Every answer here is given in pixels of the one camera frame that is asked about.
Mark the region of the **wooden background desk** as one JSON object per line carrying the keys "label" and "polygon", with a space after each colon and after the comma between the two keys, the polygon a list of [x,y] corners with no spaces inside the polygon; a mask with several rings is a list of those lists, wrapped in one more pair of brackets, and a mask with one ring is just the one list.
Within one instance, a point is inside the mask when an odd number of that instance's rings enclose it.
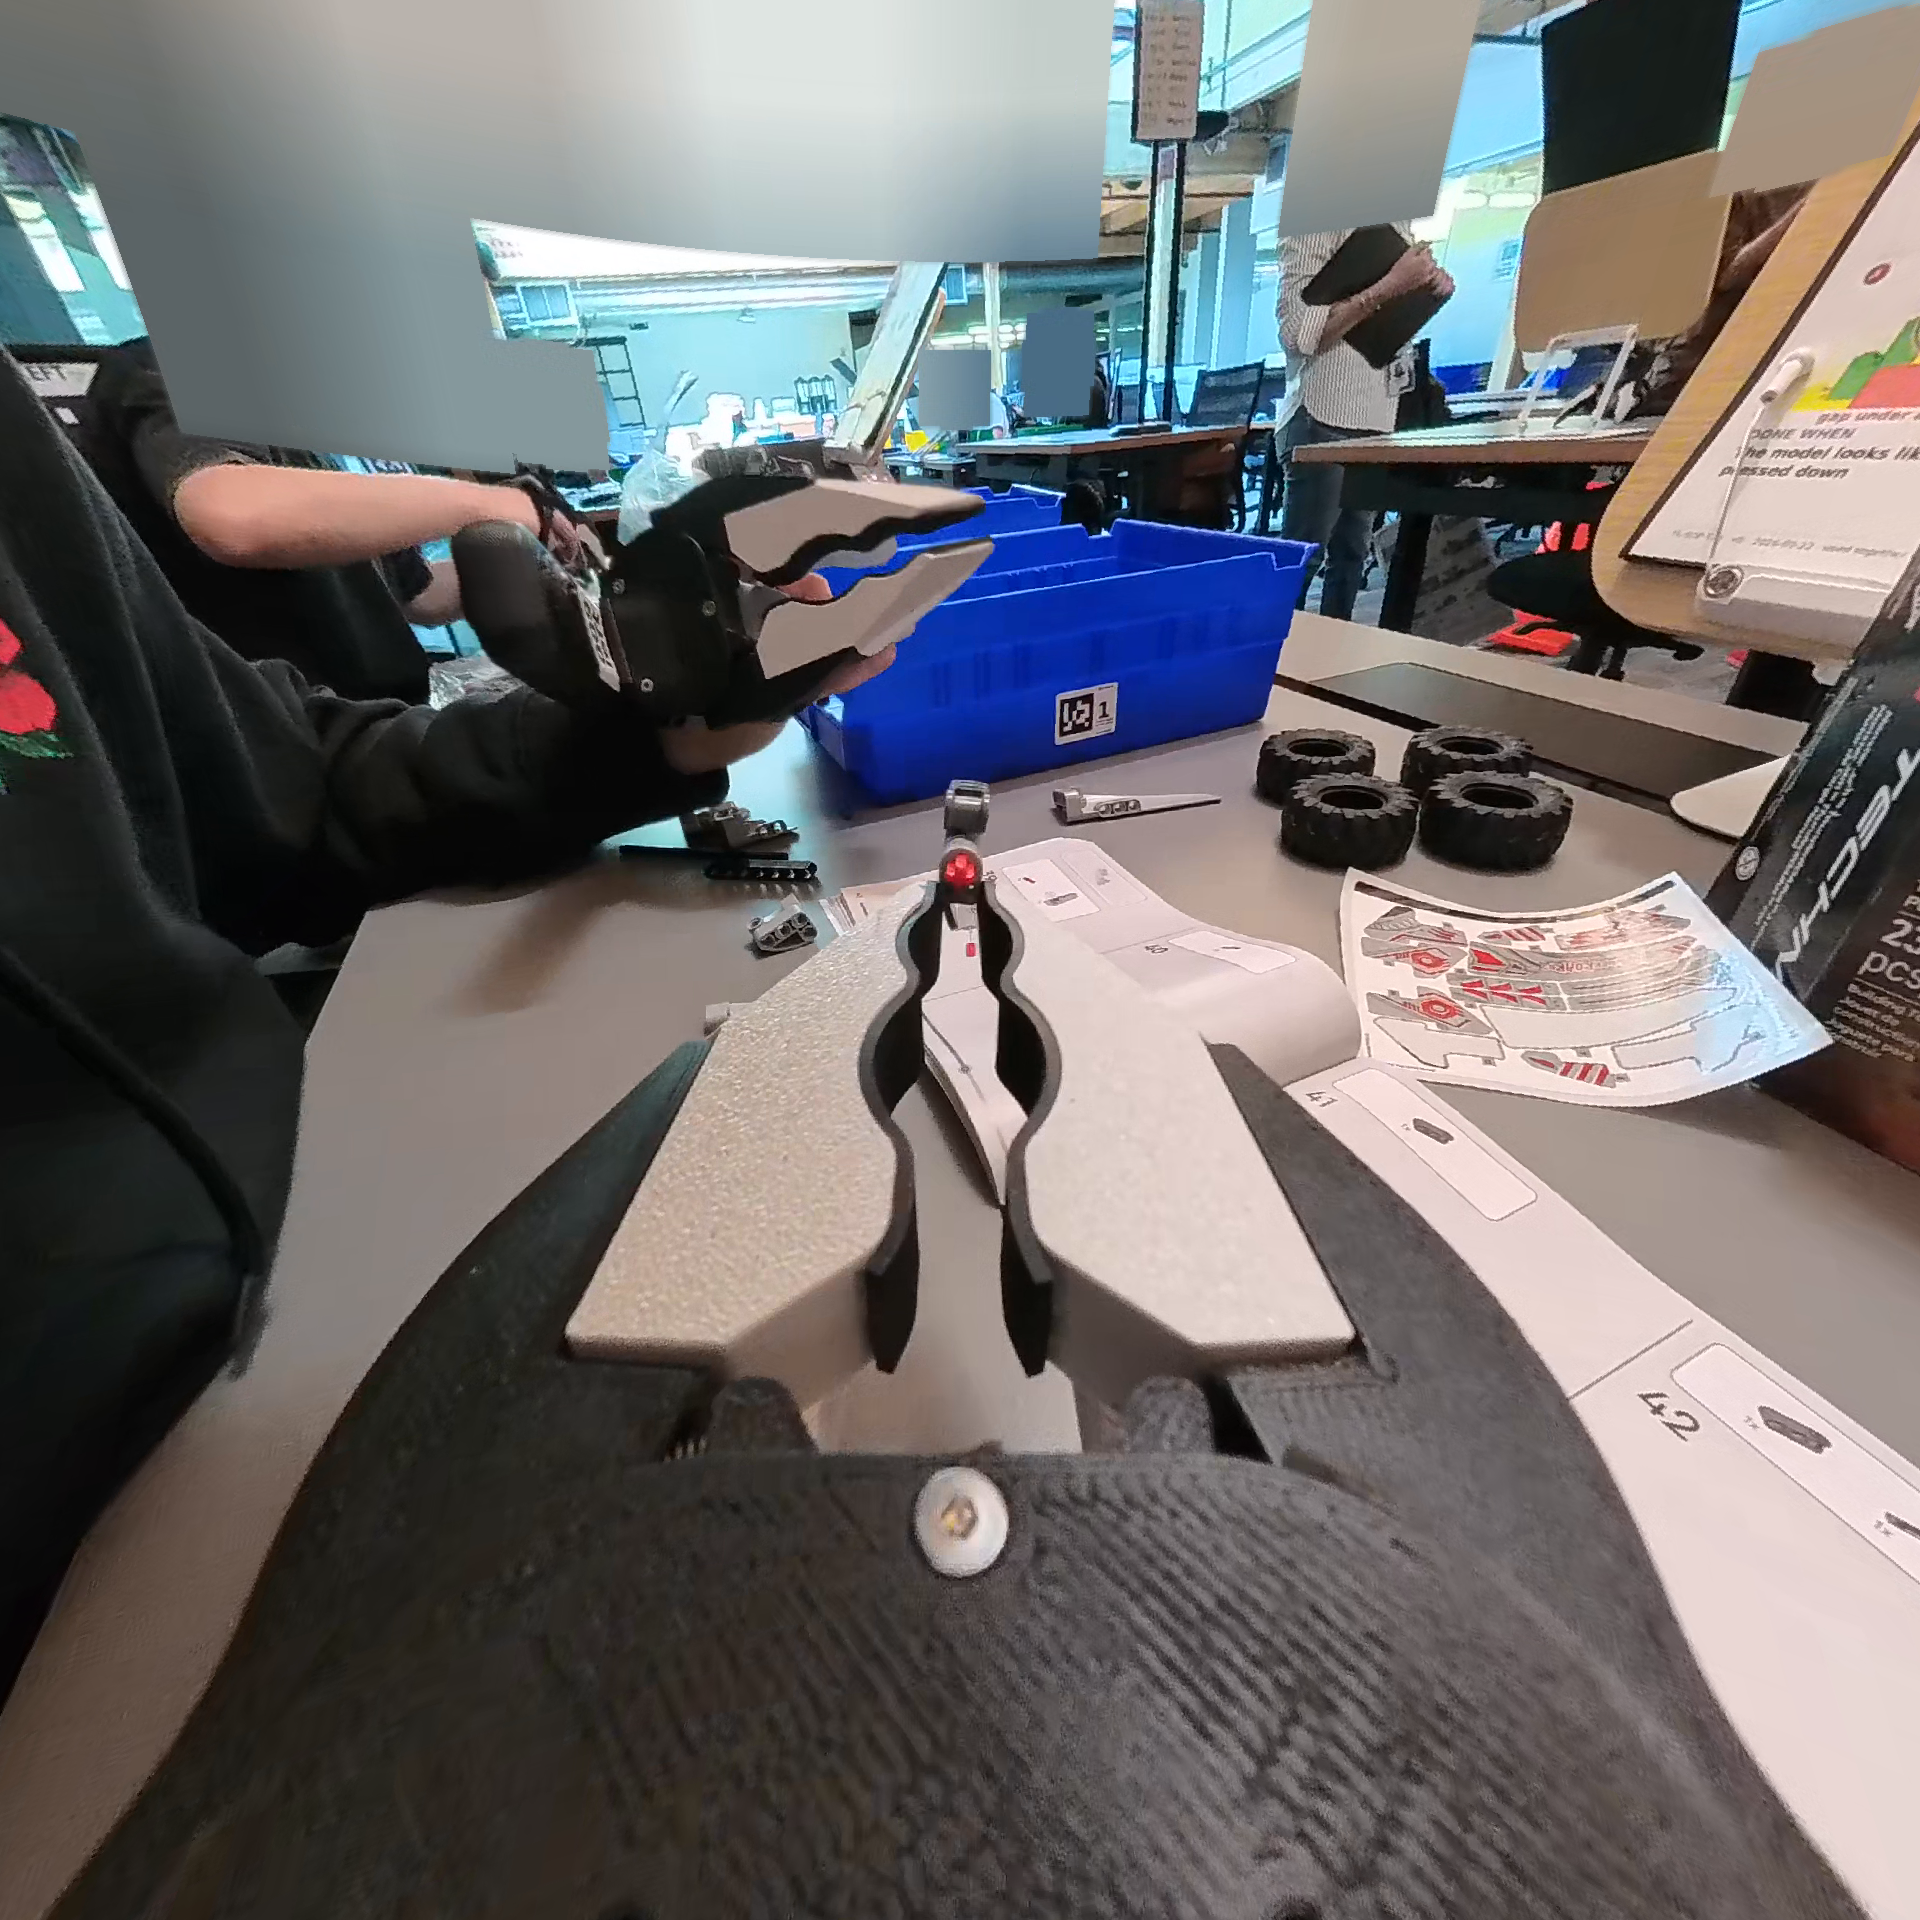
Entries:
{"label": "wooden background desk", "polygon": [[1597,475],[1634,466],[1657,421],[1455,421],[1387,437],[1306,445],[1294,469],[1331,466],[1345,508],[1386,508],[1401,520],[1386,572],[1378,623],[1412,634],[1435,520],[1493,520],[1519,528],[1597,524]]}
{"label": "wooden background desk", "polygon": [[1223,531],[1239,527],[1247,425],[1110,425],[955,449],[975,483],[1093,480],[1110,515]]}

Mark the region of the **white sign on pole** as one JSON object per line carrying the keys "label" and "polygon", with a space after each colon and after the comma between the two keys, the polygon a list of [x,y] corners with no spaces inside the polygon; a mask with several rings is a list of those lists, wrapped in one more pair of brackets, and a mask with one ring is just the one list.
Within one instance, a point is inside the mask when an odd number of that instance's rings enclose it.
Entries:
{"label": "white sign on pole", "polygon": [[1130,134],[1149,149],[1149,220],[1142,251],[1141,425],[1170,425],[1190,145],[1197,134],[1205,2],[1135,2]]}

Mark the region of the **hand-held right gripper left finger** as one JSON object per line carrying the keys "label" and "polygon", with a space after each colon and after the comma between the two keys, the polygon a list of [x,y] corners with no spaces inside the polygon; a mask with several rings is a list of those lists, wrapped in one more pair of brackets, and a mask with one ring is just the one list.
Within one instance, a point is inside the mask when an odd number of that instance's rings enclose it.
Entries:
{"label": "hand-held right gripper left finger", "polygon": [[911,987],[882,891],[713,1031],[571,1318],[575,1361],[776,1381],[824,1445],[975,1441],[975,1154],[922,1051],[863,1045]]}

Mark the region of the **black toy set box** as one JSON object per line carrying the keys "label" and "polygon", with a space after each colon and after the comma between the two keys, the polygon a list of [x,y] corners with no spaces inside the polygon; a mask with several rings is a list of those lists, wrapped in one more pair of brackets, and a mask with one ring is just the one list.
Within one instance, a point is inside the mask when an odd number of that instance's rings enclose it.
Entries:
{"label": "black toy set box", "polygon": [[1824,1029],[1761,1088],[1917,1170],[1917,560],[1737,854],[1711,914]]}

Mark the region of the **clear plastic bag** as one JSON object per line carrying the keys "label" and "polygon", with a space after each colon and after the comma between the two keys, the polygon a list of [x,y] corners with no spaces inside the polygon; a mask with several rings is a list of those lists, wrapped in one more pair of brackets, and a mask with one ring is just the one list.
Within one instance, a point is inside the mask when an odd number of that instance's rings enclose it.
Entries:
{"label": "clear plastic bag", "polygon": [[705,480],[707,475],[700,464],[687,466],[659,450],[659,445],[643,445],[622,478],[614,541],[636,541],[662,508],[675,505]]}

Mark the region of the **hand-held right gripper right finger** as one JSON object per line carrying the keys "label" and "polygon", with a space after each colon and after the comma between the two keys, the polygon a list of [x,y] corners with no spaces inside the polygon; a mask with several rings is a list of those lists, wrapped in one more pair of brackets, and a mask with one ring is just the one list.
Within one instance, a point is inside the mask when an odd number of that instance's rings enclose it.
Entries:
{"label": "hand-held right gripper right finger", "polygon": [[1353,1065],[1337,969],[1160,898],[1060,922],[1018,879],[982,886],[975,936],[1022,1109],[998,1174],[1022,1372],[1119,1409],[1149,1377],[1345,1355],[1354,1324],[1230,1088]]}

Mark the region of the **person's black sweater torso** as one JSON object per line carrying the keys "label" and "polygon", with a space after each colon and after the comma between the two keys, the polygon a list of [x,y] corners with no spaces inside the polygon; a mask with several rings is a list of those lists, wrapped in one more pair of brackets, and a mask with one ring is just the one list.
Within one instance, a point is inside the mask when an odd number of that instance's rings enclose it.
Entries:
{"label": "person's black sweater torso", "polygon": [[250,1336],[303,1029],[327,701],[198,628],[3,360],[3,1692]]}

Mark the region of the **black office chair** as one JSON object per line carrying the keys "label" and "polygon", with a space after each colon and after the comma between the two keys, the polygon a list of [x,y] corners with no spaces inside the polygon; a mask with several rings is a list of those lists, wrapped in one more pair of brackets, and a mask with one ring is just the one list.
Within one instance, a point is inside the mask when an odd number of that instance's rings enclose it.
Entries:
{"label": "black office chair", "polygon": [[1597,596],[1592,539],[1597,524],[1550,524],[1531,554],[1489,572],[1489,599],[1515,610],[1519,622],[1571,634],[1567,668],[1575,675],[1624,683],[1637,649],[1660,649],[1675,664],[1703,660],[1703,647],[1637,628]]}

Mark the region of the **plain wooden board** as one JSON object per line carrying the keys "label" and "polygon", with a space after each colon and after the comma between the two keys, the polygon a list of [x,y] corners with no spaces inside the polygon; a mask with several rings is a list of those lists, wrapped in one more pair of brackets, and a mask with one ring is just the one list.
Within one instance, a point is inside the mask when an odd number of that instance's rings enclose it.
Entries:
{"label": "plain wooden board", "polygon": [[1707,310],[1728,231],[1716,163],[1711,148],[1539,200],[1519,257],[1515,346],[1539,356],[1604,326],[1684,332]]}

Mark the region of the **wooden instruction board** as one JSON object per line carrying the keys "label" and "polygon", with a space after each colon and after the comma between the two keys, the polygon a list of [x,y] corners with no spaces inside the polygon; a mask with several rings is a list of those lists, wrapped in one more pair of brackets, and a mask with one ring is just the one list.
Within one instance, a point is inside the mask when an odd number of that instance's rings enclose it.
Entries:
{"label": "wooden instruction board", "polygon": [[1740,308],[1732,314],[1715,346],[1693,374],[1666,421],[1653,431],[1634,475],[1620,483],[1620,493],[1600,520],[1592,544],[1592,582],[1600,599],[1625,622],[1716,649],[1755,649],[1812,664],[1843,664],[1853,655],[1827,647],[1798,647],[1775,636],[1751,636],[1740,631],[1711,628],[1696,610],[1701,566],[1634,561],[1625,544],[1645,508],[1660,504],[1669,480],[1697,449],[1715,402],[1728,400],[1740,384],[1740,375],[1755,367],[1757,338],[1768,332],[1770,325],[1782,321],[1795,293],[1807,286],[1808,257],[1820,257],[1834,230],[1849,224],[1890,161],[1898,161],[1898,155],[1876,163],[1849,166],[1808,194],[1785,240],[1775,245],[1768,268],[1757,276]]}

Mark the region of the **white task sheet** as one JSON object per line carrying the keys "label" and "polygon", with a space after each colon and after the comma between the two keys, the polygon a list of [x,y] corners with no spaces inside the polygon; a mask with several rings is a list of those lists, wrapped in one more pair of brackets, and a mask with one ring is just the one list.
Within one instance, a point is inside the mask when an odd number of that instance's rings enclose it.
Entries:
{"label": "white task sheet", "polygon": [[1917,544],[1917,141],[1884,166],[1625,554],[1886,589]]}

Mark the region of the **white sheet holder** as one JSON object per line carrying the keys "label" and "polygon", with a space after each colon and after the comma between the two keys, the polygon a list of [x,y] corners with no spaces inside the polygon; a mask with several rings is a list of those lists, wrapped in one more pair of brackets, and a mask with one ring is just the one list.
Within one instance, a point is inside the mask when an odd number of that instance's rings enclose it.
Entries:
{"label": "white sheet holder", "polygon": [[1853,652],[1905,572],[1905,560],[1853,551],[1715,554],[1696,610],[1711,628]]}

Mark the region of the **black rubber toy tyre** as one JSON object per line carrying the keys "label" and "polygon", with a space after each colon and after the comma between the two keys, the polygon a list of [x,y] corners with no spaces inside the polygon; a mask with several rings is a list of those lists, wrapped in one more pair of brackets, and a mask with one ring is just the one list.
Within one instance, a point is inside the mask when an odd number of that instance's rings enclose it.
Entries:
{"label": "black rubber toy tyre", "polygon": [[1378,747],[1373,737],[1331,729],[1272,731],[1258,751],[1258,798],[1281,807],[1302,781],[1373,778]]}
{"label": "black rubber toy tyre", "polygon": [[1404,861],[1419,827],[1419,798],[1373,774],[1297,781],[1281,807],[1281,848],[1315,869],[1374,872]]}
{"label": "black rubber toy tyre", "polygon": [[1535,774],[1464,772],[1435,781],[1419,800],[1419,846],[1472,872],[1539,872],[1567,832],[1571,793]]}
{"label": "black rubber toy tyre", "polygon": [[1449,778],[1525,778],[1531,762],[1531,744],[1513,731],[1435,725],[1404,744],[1401,785],[1427,793]]}

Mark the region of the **dark notebook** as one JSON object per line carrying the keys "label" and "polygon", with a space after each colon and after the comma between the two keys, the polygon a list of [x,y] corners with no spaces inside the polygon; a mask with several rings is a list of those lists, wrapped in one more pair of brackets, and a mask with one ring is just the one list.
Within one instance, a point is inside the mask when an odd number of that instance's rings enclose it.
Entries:
{"label": "dark notebook", "polygon": [[1302,305],[1347,310],[1341,339],[1386,374],[1452,301],[1452,279],[1393,224],[1340,234],[1328,261],[1306,280]]}

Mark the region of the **white slanted frame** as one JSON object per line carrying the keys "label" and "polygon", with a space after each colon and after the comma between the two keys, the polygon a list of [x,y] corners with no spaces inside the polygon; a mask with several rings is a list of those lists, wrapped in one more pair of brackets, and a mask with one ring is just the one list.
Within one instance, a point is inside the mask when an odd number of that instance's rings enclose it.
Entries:
{"label": "white slanted frame", "polygon": [[851,388],[825,457],[840,466],[875,466],[891,441],[901,408],[914,388],[916,360],[943,314],[943,261],[901,261],[878,305],[870,356]]}

